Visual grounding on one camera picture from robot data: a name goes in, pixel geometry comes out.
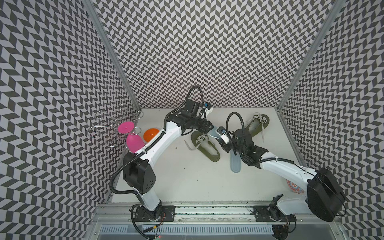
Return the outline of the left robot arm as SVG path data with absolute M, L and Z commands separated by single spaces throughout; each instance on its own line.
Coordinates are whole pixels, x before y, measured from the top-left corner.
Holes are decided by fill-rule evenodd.
M 197 130 L 203 134 L 214 126 L 206 119 L 213 111 L 210 103 L 197 103 L 187 100 L 179 110 L 166 115 L 163 129 L 143 148 L 124 157 L 122 177 L 136 192 L 141 206 L 155 212 L 161 205 L 153 187 L 156 182 L 154 166 L 165 150 L 187 130 Z

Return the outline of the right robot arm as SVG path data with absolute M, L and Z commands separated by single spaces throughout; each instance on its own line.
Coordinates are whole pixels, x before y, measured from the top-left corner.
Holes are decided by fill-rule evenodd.
M 267 149 L 256 146 L 247 130 L 229 133 L 223 127 L 216 130 L 218 142 L 250 167 L 274 173 L 295 184 L 302 194 L 280 194 L 267 207 L 272 221 L 296 214 L 312 214 L 325 222 L 332 222 L 345 207 L 346 195 L 336 177 L 326 168 L 314 170 L 279 158 Z

